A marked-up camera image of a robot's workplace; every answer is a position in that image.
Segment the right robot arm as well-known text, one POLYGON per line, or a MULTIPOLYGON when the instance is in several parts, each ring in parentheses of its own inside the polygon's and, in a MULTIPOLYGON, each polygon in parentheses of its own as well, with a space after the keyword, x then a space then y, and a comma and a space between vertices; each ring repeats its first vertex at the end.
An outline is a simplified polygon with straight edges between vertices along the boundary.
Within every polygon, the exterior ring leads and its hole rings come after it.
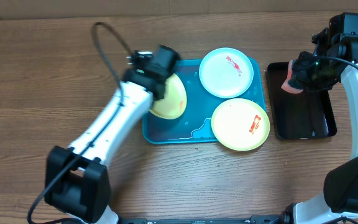
POLYGON ((358 62, 341 58, 337 62, 345 65, 339 73, 349 102, 352 127, 350 159, 327 174, 321 194, 288 206, 281 214, 281 223, 355 223, 358 219, 358 62))

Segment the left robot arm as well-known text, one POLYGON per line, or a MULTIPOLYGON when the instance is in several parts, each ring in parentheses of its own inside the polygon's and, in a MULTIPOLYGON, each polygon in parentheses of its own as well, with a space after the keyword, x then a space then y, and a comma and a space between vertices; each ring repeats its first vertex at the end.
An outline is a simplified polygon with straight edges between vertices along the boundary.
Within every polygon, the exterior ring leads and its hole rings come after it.
POLYGON ((109 163, 136 122, 163 98, 165 82, 174 73, 153 65, 126 70, 93 124, 68 148, 50 151, 41 198, 68 214, 59 223, 117 223, 109 207, 109 163))

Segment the light blue plate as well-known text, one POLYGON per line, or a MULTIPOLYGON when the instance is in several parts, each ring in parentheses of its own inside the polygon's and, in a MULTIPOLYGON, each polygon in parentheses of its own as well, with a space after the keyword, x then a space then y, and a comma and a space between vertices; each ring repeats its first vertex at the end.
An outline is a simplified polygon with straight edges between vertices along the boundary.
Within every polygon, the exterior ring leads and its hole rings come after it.
POLYGON ((219 98, 235 98, 251 86, 254 69, 244 53, 223 47, 212 50, 202 59, 199 78, 210 94, 219 98))

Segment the green-rimmed plate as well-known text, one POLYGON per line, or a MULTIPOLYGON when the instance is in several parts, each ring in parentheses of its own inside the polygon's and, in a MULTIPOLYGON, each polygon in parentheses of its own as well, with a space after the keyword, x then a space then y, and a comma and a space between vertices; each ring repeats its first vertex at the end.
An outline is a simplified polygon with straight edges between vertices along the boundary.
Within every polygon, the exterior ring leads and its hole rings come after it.
POLYGON ((187 95, 185 86, 177 74, 165 82, 164 98, 154 102, 150 112, 162 119, 177 119, 185 111, 187 95))

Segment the red sponge with green scourer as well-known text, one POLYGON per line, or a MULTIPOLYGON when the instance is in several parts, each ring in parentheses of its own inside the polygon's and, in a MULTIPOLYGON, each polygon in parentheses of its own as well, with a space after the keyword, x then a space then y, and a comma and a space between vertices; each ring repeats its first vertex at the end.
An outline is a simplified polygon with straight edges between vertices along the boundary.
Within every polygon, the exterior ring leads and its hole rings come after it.
POLYGON ((293 65, 293 60, 290 60, 288 63, 287 78, 283 82, 281 88, 291 94, 300 94, 303 91, 303 88, 302 87, 293 87, 289 83, 289 81, 291 80, 291 76, 293 74, 292 65, 293 65))

